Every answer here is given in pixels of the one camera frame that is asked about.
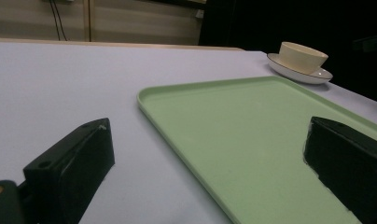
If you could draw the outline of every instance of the green tray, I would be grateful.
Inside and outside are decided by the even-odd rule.
[[[312,116],[377,125],[281,77],[159,86],[142,111],[234,223],[359,223],[303,161]]]

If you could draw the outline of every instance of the cable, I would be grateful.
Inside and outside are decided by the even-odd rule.
[[[52,14],[54,15],[55,28],[57,28],[58,40],[61,40],[61,38],[60,38],[60,30],[58,29],[57,18],[55,17],[54,7],[52,6],[51,1],[53,1],[53,0],[49,0],[49,5],[51,6]]]
[[[61,16],[60,16],[60,12],[58,11],[57,4],[55,4],[55,0],[52,0],[52,3],[54,4],[55,10],[57,11],[58,19],[59,19],[60,25],[61,25],[61,30],[63,31],[63,23],[61,22]],[[64,37],[65,41],[67,41],[67,38],[66,38],[66,35],[64,34],[64,31],[63,31],[63,37]]]
[[[57,22],[57,17],[55,16],[55,12],[57,12],[57,15],[58,15],[58,20],[60,22],[61,31],[63,32],[63,38],[64,38],[65,41],[67,41],[66,35],[64,33],[64,30],[63,30],[63,23],[61,21],[60,12],[58,11],[57,4],[55,3],[55,0],[49,0],[49,5],[51,6],[52,14],[54,15],[54,21],[55,21],[55,27],[57,28],[58,40],[61,40],[61,36],[60,36],[60,30],[58,29],[58,22]]]

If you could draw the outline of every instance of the white table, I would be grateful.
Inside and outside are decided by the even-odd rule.
[[[259,51],[0,42],[0,180],[79,125],[110,118],[116,165],[80,223],[230,223],[140,111],[145,87],[277,76]],[[377,102],[302,85],[377,123]]]

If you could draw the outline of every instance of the screw hole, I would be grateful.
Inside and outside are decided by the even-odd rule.
[[[51,164],[50,161],[43,161],[39,164],[39,168],[46,168]]]

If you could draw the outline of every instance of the wall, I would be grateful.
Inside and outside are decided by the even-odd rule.
[[[58,4],[66,37],[84,41],[83,1]],[[0,0],[0,37],[58,40],[49,1]]]
[[[94,2],[95,41],[198,45],[197,10],[133,0]]]
[[[60,1],[57,6],[68,40],[89,40],[86,24],[91,18],[91,41],[198,44],[202,21],[195,18],[196,9],[138,0]],[[49,1],[0,0],[0,37],[58,40]]]

